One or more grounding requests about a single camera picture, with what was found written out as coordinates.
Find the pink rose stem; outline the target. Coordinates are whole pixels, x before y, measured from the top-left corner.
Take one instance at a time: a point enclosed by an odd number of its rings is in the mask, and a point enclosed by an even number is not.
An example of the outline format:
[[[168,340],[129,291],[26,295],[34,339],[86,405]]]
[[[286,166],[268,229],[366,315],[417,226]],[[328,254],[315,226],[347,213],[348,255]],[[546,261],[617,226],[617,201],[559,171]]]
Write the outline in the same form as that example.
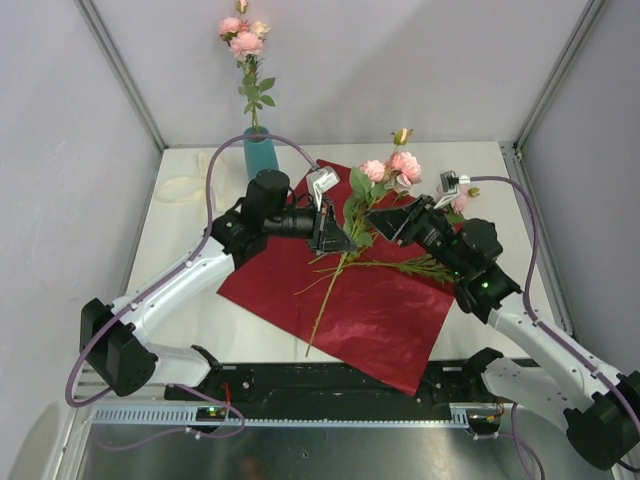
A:
[[[349,176],[351,195],[344,203],[343,219],[347,233],[356,241],[356,252],[343,253],[331,275],[325,275],[307,287],[309,290],[321,280],[329,278],[326,293],[311,330],[305,357],[310,354],[332,290],[344,267],[350,260],[356,259],[363,250],[373,245],[375,235],[365,225],[365,211],[380,203],[391,193],[395,194],[395,199],[407,195],[410,189],[422,180],[422,167],[419,161],[413,154],[403,150],[412,134],[412,128],[402,128],[392,132],[393,151],[385,162],[369,160],[351,169]]]
[[[265,44],[270,32],[264,39],[260,39],[250,31],[250,26],[255,21],[249,21],[247,18],[248,1],[234,1],[233,7],[234,14],[218,22],[217,33],[233,56],[236,67],[242,72],[238,93],[246,100],[243,113],[250,115],[250,127],[258,128],[261,127],[258,112],[264,107],[275,106],[268,91],[275,86],[276,79],[262,77],[260,74]]]

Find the dark red wrapping paper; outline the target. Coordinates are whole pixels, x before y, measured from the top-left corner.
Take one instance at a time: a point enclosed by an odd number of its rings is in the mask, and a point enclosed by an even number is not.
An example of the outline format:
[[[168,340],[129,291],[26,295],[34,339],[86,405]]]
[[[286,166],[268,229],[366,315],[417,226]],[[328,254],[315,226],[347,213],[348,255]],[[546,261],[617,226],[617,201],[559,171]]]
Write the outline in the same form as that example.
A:
[[[420,247],[374,235],[337,279],[313,347],[414,393],[454,303],[454,275]],[[307,287],[331,275],[339,257],[316,259],[301,240],[271,238],[218,292],[308,343],[329,278]]]

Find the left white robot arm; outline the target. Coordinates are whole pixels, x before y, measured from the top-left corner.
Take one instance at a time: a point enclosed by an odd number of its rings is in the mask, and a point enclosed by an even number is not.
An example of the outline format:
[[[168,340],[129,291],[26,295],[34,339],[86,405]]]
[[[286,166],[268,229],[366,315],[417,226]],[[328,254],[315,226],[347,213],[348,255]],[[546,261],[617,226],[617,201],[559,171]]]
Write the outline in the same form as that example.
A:
[[[214,397],[221,376],[211,354],[199,346],[154,343],[169,315],[261,254],[272,237],[302,239],[318,255],[355,250],[326,195],[339,182],[335,170],[320,168],[306,180],[310,201],[300,206],[285,173],[260,171],[245,195],[166,272],[111,304],[93,299],[82,308],[80,353],[110,392],[125,397],[149,383],[181,383],[199,399]]]

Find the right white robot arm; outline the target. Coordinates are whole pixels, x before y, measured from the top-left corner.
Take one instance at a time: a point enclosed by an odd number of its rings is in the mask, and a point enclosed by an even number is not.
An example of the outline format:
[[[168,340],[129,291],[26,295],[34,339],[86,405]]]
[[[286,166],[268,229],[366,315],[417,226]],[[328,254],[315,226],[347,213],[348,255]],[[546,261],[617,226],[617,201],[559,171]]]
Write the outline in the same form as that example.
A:
[[[388,241],[416,244],[454,274],[460,309],[517,344],[539,367],[521,370],[497,351],[474,357],[461,376],[473,401],[512,400],[563,431],[589,464],[609,470],[639,444],[639,374],[623,374],[586,350],[531,305],[499,267],[493,223],[472,218],[452,227],[428,196],[404,207],[373,210],[367,221]]]

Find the cream ribbon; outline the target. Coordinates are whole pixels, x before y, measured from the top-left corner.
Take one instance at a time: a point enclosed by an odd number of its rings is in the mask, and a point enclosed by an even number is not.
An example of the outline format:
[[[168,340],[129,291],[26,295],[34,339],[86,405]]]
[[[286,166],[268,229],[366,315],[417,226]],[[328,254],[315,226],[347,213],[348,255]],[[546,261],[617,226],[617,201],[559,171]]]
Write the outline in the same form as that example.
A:
[[[196,155],[197,174],[169,178],[160,185],[156,198],[166,204],[205,201],[207,193],[215,198],[213,181],[207,179],[210,160],[210,155],[200,151]]]

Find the cream single rose stem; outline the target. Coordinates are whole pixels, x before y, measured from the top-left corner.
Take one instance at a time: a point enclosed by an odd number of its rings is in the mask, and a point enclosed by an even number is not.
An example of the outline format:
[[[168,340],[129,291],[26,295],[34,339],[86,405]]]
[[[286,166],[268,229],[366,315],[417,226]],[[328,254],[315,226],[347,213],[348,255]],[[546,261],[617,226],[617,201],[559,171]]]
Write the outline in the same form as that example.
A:
[[[270,30],[271,28],[261,21],[255,21],[250,26],[250,31],[260,39],[264,39]]]

